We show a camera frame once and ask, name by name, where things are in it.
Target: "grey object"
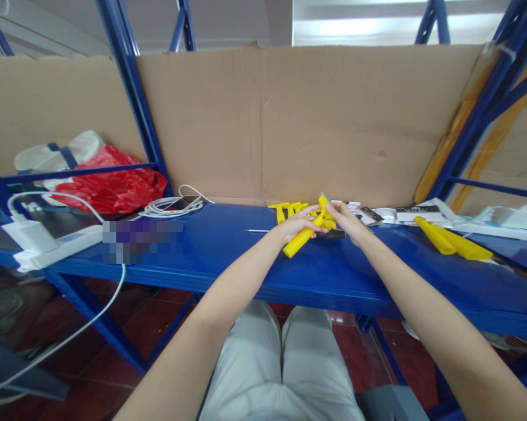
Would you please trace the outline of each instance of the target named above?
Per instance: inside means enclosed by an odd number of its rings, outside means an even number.
[[[22,357],[0,345],[0,383],[29,364]],[[66,399],[70,387],[54,378],[48,372],[39,368],[33,368],[10,383],[5,389],[63,401]]]
[[[429,421],[409,386],[384,385],[356,398],[367,421]]]

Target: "cardboard sheet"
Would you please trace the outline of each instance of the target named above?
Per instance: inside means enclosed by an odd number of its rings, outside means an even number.
[[[171,183],[219,202],[409,205],[481,46],[303,47],[137,59]],[[0,173],[93,129],[145,160],[109,58],[0,58]]]
[[[263,50],[266,199],[409,205],[477,46]]]
[[[108,57],[0,57],[0,175],[38,144],[60,146],[85,130],[146,161],[119,76]]]

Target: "blue metal shelf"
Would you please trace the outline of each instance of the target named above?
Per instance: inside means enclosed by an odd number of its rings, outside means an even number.
[[[9,197],[6,183],[25,183],[147,167],[158,169],[168,178],[135,63],[135,57],[140,53],[125,4],[123,0],[97,0],[97,5],[149,162],[0,178],[0,225],[10,222],[9,212],[5,207]],[[445,2],[429,0],[416,37],[417,44],[428,42],[435,22],[438,26],[439,43],[450,43]],[[188,0],[178,0],[178,16],[169,46],[170,51],[177,51],[182,35],[186,50],[195,51]],[[494,40],[497,43],[507,42],[506,52],[498,60],[435,181],[430,193],[431,198],[446,199],[456,183],[527,197],[527,190],[460,178],[483,130],[527,93],[527,78],[512,89],[527,64],[527,0],[512,0]],[[0,51],[7,56],[13,55],[1,31]],[[166,195],[172,195],[171,187],[168,187]],[[161,260],[158,256],[150,256],[152,261],[130,265],[127,282],[195,292],[206,291],[235,258],[260,238],[258,234],[245,232],[246,229],[266,229],[275,224],[275,216],[269,209],[235,205],[208,205],[182,219],[187,221],[187,230],[182,238],[182,253],[168,254]],[[375,227],[374,231],[410,267],[449,298],[480,330],[527,337],[526,280],[499,266],[466,261],[459,256],[440,255],[418,230],[401,226],[381,226]],[[471,238],[527,272],[527,244],[520,246],[518,242],[514,243],[516,240],[497,240],[495,237],[487,240],[487,236],[478,234],[472,235]],[[15,265],[12,256],[16,251],[17,247],[11,244],[10,247],[0,248],[0,265]],[[120,266],[102,263],[102,247],[97,245],[48,267],[44,273],[83,315],[90,318],[97,314],[99,307],[77,277],[101,277],[118,281]],[[199,296],[195,295],[188,305],[192,305],[193,300],[198,298]],[[363,329],[368,331],[370,326],[374,326],[379,335],[381,333],[376,321],[369,316],[401,318],[395,303],[364,254],[347,239],[336,244],[329,243],[327,247],[323,242],[315,240],[292,260],[278,258],[257,298],[358,313],[361,315],[359,320]],[[145,359],[107,315],[96,323],[96,327],[138,372],[145,372],[163,347],[161,343],[156,352]],[[388,348],[385,341],[382,345],[385,349]],[[395,360],[391,358],[390,363],[395,364]],[[515,372],[527,384],[527,363],[521,362],[518,365]],[[398,378],[405,382],[401,371],[397,370],[396,364],[395,366]],[[449,399],[441,401],[431,416],[431,419],[455,419],[460,416],[460,409],[456,401]]]

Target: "right hand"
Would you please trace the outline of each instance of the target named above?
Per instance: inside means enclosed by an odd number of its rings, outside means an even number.
[[[361,247],[360,242],[363,239],[374,235],[345,203],[333,202],[332,206],[326,206],[326,210],[335,218],[355,246]]]

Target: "forearm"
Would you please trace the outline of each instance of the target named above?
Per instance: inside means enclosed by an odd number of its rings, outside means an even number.
[[[470,321],[380,239],[360,245],[468,419],[527,419],[526,388]]]
[[[212,284],[117,420],[194,420],[228,332],[253,299],[283,246],[267,233]]]
[[[230,330],[261,287],[283,245],[276,231],[268,232],[218,277],[190,317]]]

